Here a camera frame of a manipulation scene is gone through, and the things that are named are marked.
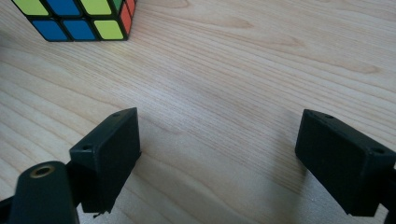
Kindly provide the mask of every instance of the green sticker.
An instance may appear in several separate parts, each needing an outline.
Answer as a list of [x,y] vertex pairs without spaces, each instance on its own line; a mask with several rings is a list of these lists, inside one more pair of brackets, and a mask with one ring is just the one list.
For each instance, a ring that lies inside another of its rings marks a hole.
[[13,0],[21,11],[29,16],[48,16],[48,11],[39,0]]
[[111,14],[111,9],[107,0],[81,0],[81,3],[90,15]]
[[116,21],[95,21],[100,36],[103,39],[123,39],[120,26]]
[[113,0],[117,12],[120,12],[122,0]]

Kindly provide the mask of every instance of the blue sticker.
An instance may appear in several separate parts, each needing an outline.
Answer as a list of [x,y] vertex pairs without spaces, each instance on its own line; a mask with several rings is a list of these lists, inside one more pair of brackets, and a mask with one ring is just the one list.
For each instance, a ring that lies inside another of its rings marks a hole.
[[81,14],[73,0],[47,0],[47,2],[59,16],[79,16]]
[[64,26],[76,40],[94,40],[95,35],[86,21],[64,21]]
[[32,21],[32,24],[49,41],[67,40],[67,36],[56,21]]

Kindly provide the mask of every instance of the light wood surface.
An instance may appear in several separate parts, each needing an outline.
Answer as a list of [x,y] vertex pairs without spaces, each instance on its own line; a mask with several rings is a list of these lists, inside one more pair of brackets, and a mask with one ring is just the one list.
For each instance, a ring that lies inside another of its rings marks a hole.
[[381,223],[349,217],[294,154],[304,108],[396,149],[394,0],[139,0],[126,42],[48,43],[0,2],[0,200],[109,114],[143,154],[82,223]]

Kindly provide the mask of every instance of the rubik's cube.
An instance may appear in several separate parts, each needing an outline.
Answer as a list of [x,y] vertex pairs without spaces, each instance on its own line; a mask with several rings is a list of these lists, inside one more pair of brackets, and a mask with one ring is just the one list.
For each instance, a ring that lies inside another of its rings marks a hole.
[[48,41],[126,40],[135,0],[12,0]]

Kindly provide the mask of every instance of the wood grain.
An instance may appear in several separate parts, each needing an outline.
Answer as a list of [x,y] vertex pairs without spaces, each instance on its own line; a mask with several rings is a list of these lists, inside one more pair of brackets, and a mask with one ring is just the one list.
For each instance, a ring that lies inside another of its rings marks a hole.
[[381,223],[294,155],[304,108],[396,148],[393,0],[139,0],[130,40],[48,43],[0,3],[0,200],[18,175],[137,107],[143,155],[82,223]]

